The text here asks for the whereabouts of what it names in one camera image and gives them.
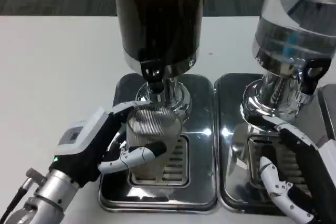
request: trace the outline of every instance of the textured cup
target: textured cup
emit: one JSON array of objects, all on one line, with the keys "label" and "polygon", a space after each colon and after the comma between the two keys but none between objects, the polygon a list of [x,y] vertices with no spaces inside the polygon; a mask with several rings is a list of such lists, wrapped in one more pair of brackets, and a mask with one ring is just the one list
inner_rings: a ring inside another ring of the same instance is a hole
[{"label": "textured cup", "polygon": [[182,130],[182,123],[177,115],[163,106],[145,105],[130,113],[127,126],[127,144],[143,146],[162,141],[167,147],[165,154],[143,165],[131,168],[139,179],[161,178],[162,172],[173,153]]}]

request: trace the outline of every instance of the clear water container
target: clear water container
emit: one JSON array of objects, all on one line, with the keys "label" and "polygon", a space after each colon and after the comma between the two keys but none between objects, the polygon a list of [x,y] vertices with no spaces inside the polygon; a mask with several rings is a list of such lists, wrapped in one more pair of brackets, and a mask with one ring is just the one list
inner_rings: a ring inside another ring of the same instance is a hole
[{"label": "clear water container", "polygon": [[333,58],[335,48],[336,0],[264,1],[254,42],[262,66],[269,56],[299,69],[311,59]]}]

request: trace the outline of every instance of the stainless steel base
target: stainless steel base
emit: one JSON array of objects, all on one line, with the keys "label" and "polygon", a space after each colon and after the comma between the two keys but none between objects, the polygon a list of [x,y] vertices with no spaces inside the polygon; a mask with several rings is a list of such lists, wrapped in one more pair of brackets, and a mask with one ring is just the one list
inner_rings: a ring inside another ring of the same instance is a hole
[{"label": "stainless steel base", "polygon": [[273,205],[260,179],[258,162],[263,144],[275,145],[282,171],[302,189],[307,189],[295,156],[279,143],[274,133],[254,133],[243,119],[241,102],[248,85],[259,74],[230,73],[215,83],[218,118],[218,198],[229,210],[249,214],[282,215]]},{"label": "stainless steel base", "polygon": [[[175,149],[162,181],[137,180],[128,171],[105,175],[99,189],[103,209],[209,213],[216,206],[213,87],[205,77],[194,74],[181,75],[179,81],[188,89],[193,105],[183,124],[181,147]],[[143,84],[138,74],[124,76],[114,104],[134,100]]]}]

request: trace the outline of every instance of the dark liquid container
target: dark liquid container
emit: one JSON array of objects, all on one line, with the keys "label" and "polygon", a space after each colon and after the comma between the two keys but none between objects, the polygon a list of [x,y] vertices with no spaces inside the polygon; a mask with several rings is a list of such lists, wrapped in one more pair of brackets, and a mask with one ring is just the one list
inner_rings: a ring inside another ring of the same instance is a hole
[{"label": "dark liquid container", "polygon": [[200,43],[203,0],[116,0],[126,53],[166,66],[192,56]]}]

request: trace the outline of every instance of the cable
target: cable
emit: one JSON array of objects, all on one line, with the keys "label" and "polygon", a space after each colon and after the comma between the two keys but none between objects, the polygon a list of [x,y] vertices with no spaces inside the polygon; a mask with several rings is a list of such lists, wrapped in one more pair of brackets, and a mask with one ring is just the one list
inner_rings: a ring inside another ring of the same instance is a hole
[{"label": "cable", "polygon": [[9,214],[15,209],[15,207],[17,206],[17,204],[19,204],[19,202],[21,201],[21,199],[23,198],[23,196],[26,195],[26,193],[28,192],[27,189],[24,189],[22,187],[19,188],[19,190],[17,191],[16,195],[14,196],[14,198],[12,199],[12,201],[9,203],[5,213],[2,215],[1,219],[0,219],[0,224],[4,224],[5,220],[7,219],[7,217],[9,216]]},{"label": "cable", "polygon": [[4,224],[9,214],[15,209],[17,204],[22,200],[22,198],[26,195],[26,193],[29,191],[31,186],[33,185],[34,180],[32,178],[27,178],[26,181],[20,186],[19,190],[17,191],[16,195],[12,199],[12,201],[9,203],[6,211],[2,215],[0,219],[0,224]]}]

